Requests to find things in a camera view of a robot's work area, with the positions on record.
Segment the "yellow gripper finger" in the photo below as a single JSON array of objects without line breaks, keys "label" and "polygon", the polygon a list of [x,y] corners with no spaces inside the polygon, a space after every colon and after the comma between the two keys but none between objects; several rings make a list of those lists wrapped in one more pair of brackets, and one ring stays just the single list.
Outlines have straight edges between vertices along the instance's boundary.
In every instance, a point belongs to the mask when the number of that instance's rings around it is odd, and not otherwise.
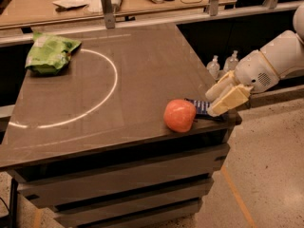
[{"label": "yellow gripper finger", "polygon": [[214,85],[206,93],[206,98],[210,102],[207,113],[212,117],[217,117],[246,103],[252,89],[247,85],[228,85],[227,87]]},{"label": "yellow gripper finger", "polygon": [[213,102],[226,89],[237,85],[238,79],[235,76],[235,72],[233,70],[230,70],[226,72],[213,86],[207,90],[205,96],[209,102]]}]

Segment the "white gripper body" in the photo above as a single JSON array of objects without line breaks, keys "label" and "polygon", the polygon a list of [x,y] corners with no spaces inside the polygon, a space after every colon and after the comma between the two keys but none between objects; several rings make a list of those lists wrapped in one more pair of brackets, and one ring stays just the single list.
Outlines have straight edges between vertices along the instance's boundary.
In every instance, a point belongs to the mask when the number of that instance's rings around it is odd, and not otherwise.
[{"label": "white gripper body", "polygon": [[277,73],[259,50],[252,51],[238,62],[235,76],[241,84],[251,86],[252,93],[264,92],[279,82]]}]

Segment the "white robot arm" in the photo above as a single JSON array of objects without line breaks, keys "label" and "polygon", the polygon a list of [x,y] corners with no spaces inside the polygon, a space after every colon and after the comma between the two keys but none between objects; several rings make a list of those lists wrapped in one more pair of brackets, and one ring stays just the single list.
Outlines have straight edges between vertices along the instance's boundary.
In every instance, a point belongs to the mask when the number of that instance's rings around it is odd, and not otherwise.
[{"label": "white robot arm", "polygon": [[246,103],[252,93],[264,92],[304,68],[304,5],[296,9],[293,25],[294,31],[286,30],[252,51],[205,93],[210,116],[217,117]]}]

